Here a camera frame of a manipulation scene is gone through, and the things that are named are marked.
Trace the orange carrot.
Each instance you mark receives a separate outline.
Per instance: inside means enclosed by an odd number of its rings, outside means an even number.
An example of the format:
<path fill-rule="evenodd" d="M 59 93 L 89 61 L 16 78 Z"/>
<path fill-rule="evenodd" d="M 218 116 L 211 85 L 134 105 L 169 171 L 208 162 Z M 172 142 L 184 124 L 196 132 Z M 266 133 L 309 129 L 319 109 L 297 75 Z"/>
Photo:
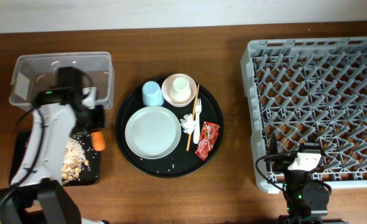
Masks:
<path fill-rule="evenodd" d="M 102 131 L 91 134 L 92 146 L 95 151 L 103 151 L 106 148 L 105 137 Z"/>

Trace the rice and nutshell pile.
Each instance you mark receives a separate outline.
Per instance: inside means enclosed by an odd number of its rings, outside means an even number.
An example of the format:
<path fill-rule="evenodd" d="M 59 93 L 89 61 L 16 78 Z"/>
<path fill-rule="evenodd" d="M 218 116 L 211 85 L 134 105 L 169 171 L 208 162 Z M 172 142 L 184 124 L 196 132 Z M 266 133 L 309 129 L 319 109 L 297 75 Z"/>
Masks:
<path fill-rule="evenodd" d="M 62 185 L 64 179 L 69 181 L 72 180 L 74 176 L 79 176 L 79 172 L 81 171 L 80 164 L 85 159 L 85 156 L 83 155 L 83 152 L 81 152 L 81 149 L 78 149 L 80 145 L 76 141 L 69 143 L 69 139 L 70 137 L 67 141 L 61 170 Z"/>

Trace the grey round plate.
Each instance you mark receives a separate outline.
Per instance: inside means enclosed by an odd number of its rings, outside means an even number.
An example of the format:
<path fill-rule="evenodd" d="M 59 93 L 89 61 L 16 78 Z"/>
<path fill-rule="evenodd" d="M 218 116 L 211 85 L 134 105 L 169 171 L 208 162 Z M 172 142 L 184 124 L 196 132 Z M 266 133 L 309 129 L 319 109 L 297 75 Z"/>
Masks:
<path fill-rule="evenodd" d="M 160 159 L 179 144 L 180 122 L 176 115 L 161 106 L 147 106 L 136 111 L 127 121 L 125 140 L 128 148 L 145 159 Z"/>

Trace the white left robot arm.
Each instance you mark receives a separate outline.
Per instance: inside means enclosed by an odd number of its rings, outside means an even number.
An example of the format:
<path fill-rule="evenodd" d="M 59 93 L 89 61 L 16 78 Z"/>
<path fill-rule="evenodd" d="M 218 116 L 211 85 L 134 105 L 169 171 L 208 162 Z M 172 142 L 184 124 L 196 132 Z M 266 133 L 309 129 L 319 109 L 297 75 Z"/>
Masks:
<path fill-rule="evenodd" d="M 10 186 L 0 189 L 1 223 L 89 223 L 62 186 L 66 145 L 72 134 L 105 127 L 93 80 L 75 67 L 61 67 L 56 84 L 38 92 L 29 113 L 29 143 Z"/>

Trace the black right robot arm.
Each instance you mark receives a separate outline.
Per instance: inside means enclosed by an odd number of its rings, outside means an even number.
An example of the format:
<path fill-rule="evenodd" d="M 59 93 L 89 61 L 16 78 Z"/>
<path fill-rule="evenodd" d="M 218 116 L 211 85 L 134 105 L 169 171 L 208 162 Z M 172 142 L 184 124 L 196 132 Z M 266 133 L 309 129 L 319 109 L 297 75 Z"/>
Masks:
<path fill-rule="evenodd" d="M 284 174 L 282 192 L 287 202 L 287 215 L 278 218 L 279 223 L 323 223 L 332 188 L 311 175 L 322 166 L 324 153 L 314 139 L 303 142 L 291 152 L 277 151 L 276 135 L 271 135 L 268 162 L 275 172 Z"/>

